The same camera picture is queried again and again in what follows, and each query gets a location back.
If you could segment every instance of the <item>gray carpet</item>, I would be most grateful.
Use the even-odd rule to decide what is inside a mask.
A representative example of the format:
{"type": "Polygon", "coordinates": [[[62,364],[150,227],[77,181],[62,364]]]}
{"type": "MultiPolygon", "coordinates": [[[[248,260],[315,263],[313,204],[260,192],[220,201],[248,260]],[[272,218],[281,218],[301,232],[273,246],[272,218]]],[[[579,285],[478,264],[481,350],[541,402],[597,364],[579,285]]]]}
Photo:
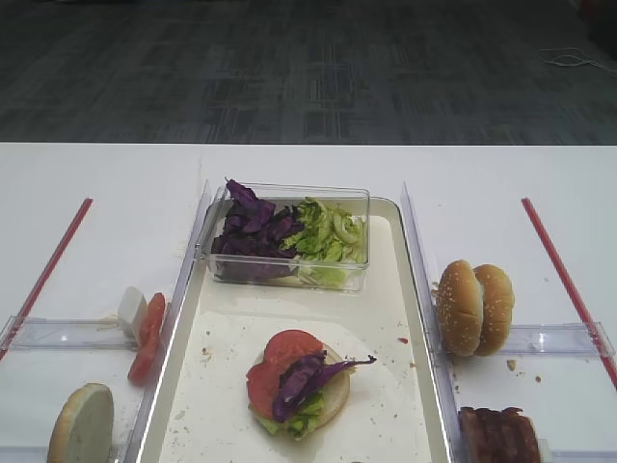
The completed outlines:
{"type": "Polygon", "coordinates": [[[0,141],[617,144],[567,0],[0,0],[0,141]]]}

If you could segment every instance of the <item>white tray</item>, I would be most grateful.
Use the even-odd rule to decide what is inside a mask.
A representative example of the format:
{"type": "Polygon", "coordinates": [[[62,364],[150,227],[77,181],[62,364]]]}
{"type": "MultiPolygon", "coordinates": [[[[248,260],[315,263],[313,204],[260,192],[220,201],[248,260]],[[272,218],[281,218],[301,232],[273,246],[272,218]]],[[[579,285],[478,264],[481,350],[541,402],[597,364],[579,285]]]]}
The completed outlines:
{"type": "Polygon", "coordinates": [[[199,304],[186,304],[177,323],[140,461],[446,459],[399,209],[381,199],[370,208],[371,264],[359,293],[221,284],[198,262],[199,304]],[[289,328],[342,356],[378,358],[352,376],[339,416],[300,443],[269,436],[247,408],[246,372],[270,337],[289,328]]]}

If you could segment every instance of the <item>white table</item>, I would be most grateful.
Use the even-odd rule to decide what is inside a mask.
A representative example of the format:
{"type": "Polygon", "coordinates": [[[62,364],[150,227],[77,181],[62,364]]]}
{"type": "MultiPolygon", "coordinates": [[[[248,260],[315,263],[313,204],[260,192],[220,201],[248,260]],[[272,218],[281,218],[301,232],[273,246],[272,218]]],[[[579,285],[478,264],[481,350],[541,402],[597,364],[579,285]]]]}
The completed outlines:
{"type": "MultiPolygon", "coordinates": [[[[362,187],[396,202],[407,182],[431,278],[454,259],[495,263],[512,278],[515,323],[579,322],[520,204],[528,196],[617,342],[616,172],[616,148],[0,144],[0,322],[18,312],[86,197],[93,207],[32,315],[107,316],[126,285],[171,294],[203,183],[214,189],[227,176],[362,187]]],[[[602,373],[595,383],[609,383],[602,373]]],[[[574,388],[584,380],[570,378],[574,388]]],[[[617,395],[593,403],[601,399],[617,410],[617,395]]],[[[581,429],[610,449],[591,426],[581,429]]]]}

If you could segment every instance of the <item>red stick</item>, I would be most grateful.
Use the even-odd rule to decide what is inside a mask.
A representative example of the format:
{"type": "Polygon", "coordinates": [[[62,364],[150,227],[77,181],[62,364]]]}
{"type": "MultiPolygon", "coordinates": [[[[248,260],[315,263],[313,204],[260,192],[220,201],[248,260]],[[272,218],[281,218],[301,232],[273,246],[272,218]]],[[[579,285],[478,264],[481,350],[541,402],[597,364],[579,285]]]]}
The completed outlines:
{"type": "MultiPolygon", "coordinates": [[[[536,212],[536,209],[533,207],[531,200],[529,198],[523,198],[521,202],[523,203],[524,210],[527,212],[527,215],[529,216],[533,227],[536,229],[538,236],[540,236],[542,244],[544,244],[547,253],[549,253],[550,260],[552,260],[552,264],[555,266],[555,270],[557,270],[559,278],[561,278],[561,283],[563,283],[563,286],[566,287],[570,299],[577,308],[578,316],[583,323],[587,324],[589,328],[589,336],[591,336],[592,341],[596,344],[598,352],[600,352],[601,354],[603,352],[606,352],[607,349],[604,345],[604,339],[599,336],[596,325],[594,324],[594,319],[587,310],[587,307],[585,306],[582,297],[580,297],[575,283],[572,281],[572,278],[570,278],[568,270],[566,270],[566,266],[564,265],[561,257],[557,253],[557,250],[552,244],[549,233],[542,225],[540,216],[536,212]]],[[[608,376],[610,376],[610,380],[613,382],[613,386],[615,386],[615,389],[617,389],[617,366],[615,366],[615,361],[610,357],[603,357],[602,355],[601,359],[602,363],[604,364],[604,368],[606,368],[608,376]]]]}
{"type": "Polygon", "coordinates": [[[0,360],[2,360],[5,355],[7,355],[7,352],[9,351],[8,347],[9,345],[11,345],[11,342],[13,342],[14,337],[17,335],[17,332],[19,331],[19,328],[21,327],[21,323],[23,322],[23,317],[28,316],[28,314],[30,314],[30,311],[35,305],[35,302],[37,302],[37,299],[39,298],[39,294],[42,291],[42,287],[45,286],[45,283],[49,279],[51,272],[53,272],[54,268],[56,267],[56,264],[58,263],[58,260],[60,260],[60,257],[62,256],[65,249],[67,248],[68,243],[75,235],[75,232],[77,232],[77,229],[79,228],[82,220],[84,220],[84,217],[86,216],[86,213],[88,212],[88,209],[90,209],[90,206],[92,203],[93,203],[93,200],[91,198],[87,198],[84,200],[83,203],[81,203],[79,210],[77,210],[75,217],[73,217],[73,220],[68,226],[67,231],[65,231],[65,235],[60,240],[60,243],[58,243],[58,246],[56,247],[54,254],[51,255],[51,258],[49,258],[49,262],[47,263],[47,265],[45,265],[45,268],[42,269],[39,279],[35,283],[32,290],[30,291],[30,294],[28,294],[28,297],[26,298],[26,302],[24,302],[23,306],[21,306],[21,310],[17,314],[17,318],[15,319],[13,326],[11,327],[11,330],[9,331],[9,334],[7,335],[7,339],[3,343],[5,350],[0,350],[0,360]]]}

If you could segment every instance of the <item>red tomato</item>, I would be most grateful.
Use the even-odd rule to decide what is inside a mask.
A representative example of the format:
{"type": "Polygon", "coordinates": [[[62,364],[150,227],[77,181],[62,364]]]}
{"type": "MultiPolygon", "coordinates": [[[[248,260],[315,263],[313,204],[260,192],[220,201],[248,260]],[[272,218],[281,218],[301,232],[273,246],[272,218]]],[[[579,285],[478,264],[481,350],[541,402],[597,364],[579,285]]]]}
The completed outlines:
{"type": "Polygon", "coordinates": [[[279,392],[279,368],[268,362],[252,367],[247,373],[247,391],[253,408],[272,419],[272,402],[279,392]]]}
{"type": "Polygon", "coordinates": [[[141,345],[148,344],[149,337],[155,334],[157,337],[163,325],[163,315],[165,314],[165,296],[157,292],[152,296],[148,303],[148,314],[139,327],[139,341],[141,345]]]}
{"type": "Polygon", "coordinates": [[[158,347],[158,336],[153,336],[148,339],[148,344],[144,344],[139,348],[139,352],[131,365],[131,370],[128,372],[128,380],[135,386],[144,386],[146,378],[154,363],[154,356],[158,347]]]}
{"type": "Polygon", "coordinates": [[[285,372],[300,357],[324,348],[322,341],[306,331],[286,330],[274,335],[263,353],[265,362],[276,364],[285,372]]]}

